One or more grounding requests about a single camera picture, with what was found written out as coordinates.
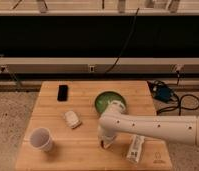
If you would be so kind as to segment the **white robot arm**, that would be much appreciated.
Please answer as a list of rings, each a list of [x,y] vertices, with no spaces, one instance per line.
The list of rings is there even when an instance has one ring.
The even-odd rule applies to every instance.
[[[118,132],[199,147],[199,116],[133,116],[121,101],[110,101],[99,118],[99,139],[111,143]]]

